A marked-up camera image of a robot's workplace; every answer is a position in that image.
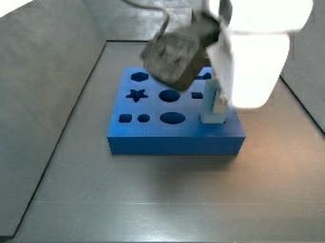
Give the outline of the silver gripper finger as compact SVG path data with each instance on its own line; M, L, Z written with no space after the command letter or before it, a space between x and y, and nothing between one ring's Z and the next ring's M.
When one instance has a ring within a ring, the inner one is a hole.
M224 114L228 110L229 102L226 94L222 90L217 90L214 92L214 100L213 100L213 113Z

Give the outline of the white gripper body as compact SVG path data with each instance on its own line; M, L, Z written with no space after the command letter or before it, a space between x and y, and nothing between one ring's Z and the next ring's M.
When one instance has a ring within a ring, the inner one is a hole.
M213 75L220 81L228 97L233 96L234 61L232 39L228 32L221 32L218 41L208 47L208 54L213 66Z

